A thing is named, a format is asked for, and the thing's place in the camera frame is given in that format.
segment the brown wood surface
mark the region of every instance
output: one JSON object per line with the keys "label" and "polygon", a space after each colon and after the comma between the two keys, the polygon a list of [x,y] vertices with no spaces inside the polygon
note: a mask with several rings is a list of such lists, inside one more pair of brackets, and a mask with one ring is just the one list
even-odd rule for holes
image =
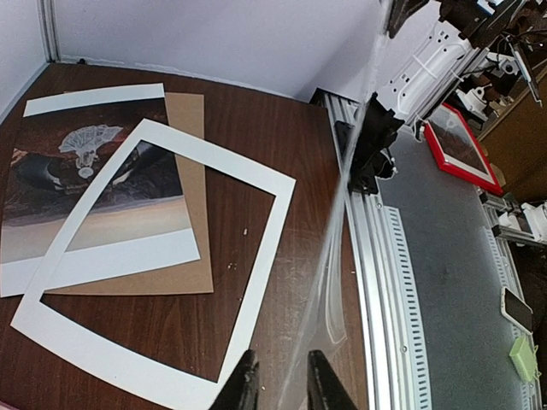
{"label": "brown wood surface", "polygon": [[[175,75],[53,64],[0,126],[0,200],[3,203],[9,158],[27,99],[153,82],[163,82],[166,91],[204,94],[207,140],[297,181],[251,344],[261,362],[261,408],[276,408],[338,177],[323,108]],[[214,294],[44,296],[43,302],[140,354],[203,378],[216,379],[272,198],[215,171],[207,170],[206,176]],[[358,407],[364,409],[361,321],[351,259],[346,232],[342,282],[348,341],[332,363]],[[0,401],[21,410],[159,408],[90,376],[12,329],[9,322],[19,300],[0,300]]]}
{"label": "brown wood surface", "polygon": [[[539,83],[543,99],[547,97],[547,77]],[[488,160],[496,164],[520,202],[547,199],[547,113],[530,93],[503,118],[481,141]]]}

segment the white border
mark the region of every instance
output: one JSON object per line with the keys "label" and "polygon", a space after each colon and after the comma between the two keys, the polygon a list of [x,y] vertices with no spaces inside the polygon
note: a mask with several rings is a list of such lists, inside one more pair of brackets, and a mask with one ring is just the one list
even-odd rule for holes
{"label": "white border", "polygon": [[[121,163],[142,140],[275,196],[217,383],[123,348],[40,301],[67,246],[93,203]],[[154,121],[143,120],[93,179],[67,217],[28,285],[11,325],[69,363],[134,395],[170,408],[208,409],[250,345],[294,184],[294,179],[227,149]]]}
{"label": "white border", "polygon": [[[136,256],[120,258],[119,255]],[[173,267],[199,258],[192,229],[76,249],[62,257],[46,290]],[[4,262],[0,275],[0,297],[24,294],[42,259],[43,256],[39,256]]]}
{"label": "white border", "polygon": [[123,85],[28,100],[23,117],[98,104],[164,98],[163,84]]}

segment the smartphone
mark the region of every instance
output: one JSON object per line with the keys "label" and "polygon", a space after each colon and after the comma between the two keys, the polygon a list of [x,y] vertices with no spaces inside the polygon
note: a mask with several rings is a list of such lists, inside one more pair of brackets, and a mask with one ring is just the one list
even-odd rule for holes
{"label": "smartphone", "polygon": [[502,287],[502,315],[528,335],[532,334],[533,311],[507,287]]}

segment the red picture frame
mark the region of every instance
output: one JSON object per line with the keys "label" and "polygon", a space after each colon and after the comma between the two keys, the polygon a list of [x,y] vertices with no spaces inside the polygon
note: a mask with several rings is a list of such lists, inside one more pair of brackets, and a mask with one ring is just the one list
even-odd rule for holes
{"label": "red picture frame", "polygon": [[424,135],[442,171],[492,194],[503,194],[490,162],[457,109],[446,103],[438,107],[427,119]]}

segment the green sponge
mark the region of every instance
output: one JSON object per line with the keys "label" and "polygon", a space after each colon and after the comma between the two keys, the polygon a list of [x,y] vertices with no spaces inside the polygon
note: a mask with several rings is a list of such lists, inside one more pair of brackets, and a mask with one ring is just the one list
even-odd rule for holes
{"label": "green sponge", "polygon": [[539,377],[535,351],[532,352],[530,349],[526,336],[516,338],[513,348],[509,352],[509,357],[523,382],[531,383]]}

